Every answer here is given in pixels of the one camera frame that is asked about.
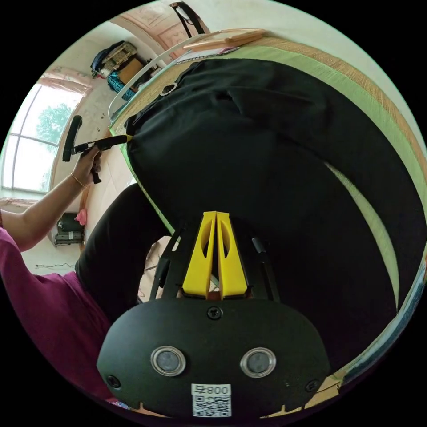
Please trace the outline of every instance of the white bed frame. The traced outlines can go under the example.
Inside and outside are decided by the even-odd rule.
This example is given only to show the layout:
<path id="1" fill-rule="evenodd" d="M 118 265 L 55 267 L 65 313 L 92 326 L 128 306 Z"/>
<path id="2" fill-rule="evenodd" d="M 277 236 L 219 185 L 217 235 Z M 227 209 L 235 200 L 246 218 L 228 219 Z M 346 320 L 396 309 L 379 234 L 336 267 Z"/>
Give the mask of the white bed frame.
<path id="1" fill-rule="evenodd" d="M 111 101 L 110 106 L 108 107 L 108 117 L 111 122 L 111 118 L 115 111 L 117 111 L 125 102 L 121 98 L 126 91 L 141 77 L 143 76 L 150 68 L 153 67 L 153 65 L 156 65 L 159 61 L 162 61 L 163 59 L 167 58 L 170 53 L 174 52 L 177 49 L 183 48 L 185 45 L 190 44 L 196 40 L 201 39 L 202 37 L 206 37 L 206 34 L 198 34 L 196 36 L 190 37 L 185 41 L 182 41 L 181 43 L 176 44 L 175 46 L 171 47 L 168 50 L 165 50 L 163 53 L 161 53 L 157 58 L 153 59 L 151 62 L 149 62 L 141 71 L 137 72 L 128 83 L 126 83 L 123 87 L 123 89 L 114 97 L 114 99 Z"/>

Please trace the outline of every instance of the hand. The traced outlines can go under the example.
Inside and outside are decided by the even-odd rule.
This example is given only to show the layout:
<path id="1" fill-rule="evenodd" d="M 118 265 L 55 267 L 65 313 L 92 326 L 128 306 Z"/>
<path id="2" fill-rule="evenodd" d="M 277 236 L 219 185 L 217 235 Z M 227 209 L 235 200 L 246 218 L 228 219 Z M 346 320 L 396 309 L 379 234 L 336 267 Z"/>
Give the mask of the hand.
<path id="1" fill-rule="evenodd" d="M 89 152 L 82 153 L 76 166 L 74 166 L 73 175 L 83 184 L 90 185 L 93 183 L 91 170 L 101 171 L 101 154 L 97 146 L 94 146 Z"/>

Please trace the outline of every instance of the black pants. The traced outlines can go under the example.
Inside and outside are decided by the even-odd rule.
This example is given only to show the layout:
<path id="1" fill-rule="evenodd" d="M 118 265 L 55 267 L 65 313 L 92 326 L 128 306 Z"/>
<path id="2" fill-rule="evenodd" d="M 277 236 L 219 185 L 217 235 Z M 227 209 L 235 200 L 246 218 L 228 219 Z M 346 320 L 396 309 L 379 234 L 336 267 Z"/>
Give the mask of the black pants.
<path id="1" fill-rule="evenodd" d="M 137 304 L 147 254 L 167 235 L 138 184 L 126 188 L 99 220 L 76 273 L 111 322 Z"/>

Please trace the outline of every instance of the black strap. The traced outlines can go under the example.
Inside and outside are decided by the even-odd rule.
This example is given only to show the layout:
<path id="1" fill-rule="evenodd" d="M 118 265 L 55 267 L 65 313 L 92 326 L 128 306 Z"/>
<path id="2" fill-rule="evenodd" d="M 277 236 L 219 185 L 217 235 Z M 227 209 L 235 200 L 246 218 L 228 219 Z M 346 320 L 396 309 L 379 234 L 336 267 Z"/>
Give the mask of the black strap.
<path id="1" fill-rule="evenodd" d="M 200 25 L 199 18 L 196 15 L 196 12 L 189 5 L 185 4 L 183 1 L 178 1 L 176 3 L 172 3 L 170 6 L 178 15 L 178 18 L 182 22 L 182 25 L 184 26 L 185 32 L 187 33 L 188 37 L 191 37 L 191 33 L 188 29 L 186 19 L 178 12 L 178 8 L 181 8 L 188 15 L 188 17 L 190 18 L 190 25 L 194 25 L 198 34 L 205 34 L 205 31 Z"/>

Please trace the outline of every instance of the window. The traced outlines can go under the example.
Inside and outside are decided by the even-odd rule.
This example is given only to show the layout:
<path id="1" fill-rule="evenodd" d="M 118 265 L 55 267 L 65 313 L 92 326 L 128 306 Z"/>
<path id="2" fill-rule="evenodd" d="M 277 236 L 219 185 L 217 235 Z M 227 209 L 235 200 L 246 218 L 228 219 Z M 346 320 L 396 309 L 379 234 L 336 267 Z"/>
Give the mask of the window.
<path id="1" fill-rule="evenodd" d="M 1 186 L 47 193 L 53 162 L 65 126 L 82 95 L 35 85 L 10 128 L 4 151 Z"/>

